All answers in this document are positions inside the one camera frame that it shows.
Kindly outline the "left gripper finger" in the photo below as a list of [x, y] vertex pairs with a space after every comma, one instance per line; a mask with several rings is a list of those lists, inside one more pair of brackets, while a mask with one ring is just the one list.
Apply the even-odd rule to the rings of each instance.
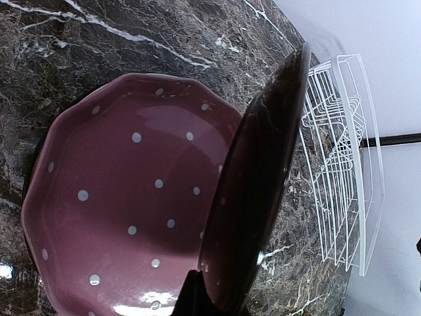
[[203, 273], [190, 270], [176, 301], [172, 316], [229, 316], [233, 313], [219, 310], [209, 298]]

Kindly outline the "red floral plate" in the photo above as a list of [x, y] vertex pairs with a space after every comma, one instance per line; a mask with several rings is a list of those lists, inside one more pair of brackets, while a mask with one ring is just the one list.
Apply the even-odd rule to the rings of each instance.
[[303, 111], [305, 43], [245, 111], [224, 162], [201, 243], [200, 315], [238, 315], [280, 210]]

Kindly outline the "pink dotted scalloped plate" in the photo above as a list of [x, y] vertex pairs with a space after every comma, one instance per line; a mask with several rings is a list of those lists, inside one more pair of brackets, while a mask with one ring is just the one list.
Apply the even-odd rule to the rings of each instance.
[[130, 73], [61, 113], [22, 204], [59, 315], [170, 315], [240, 113], [196, 80]]

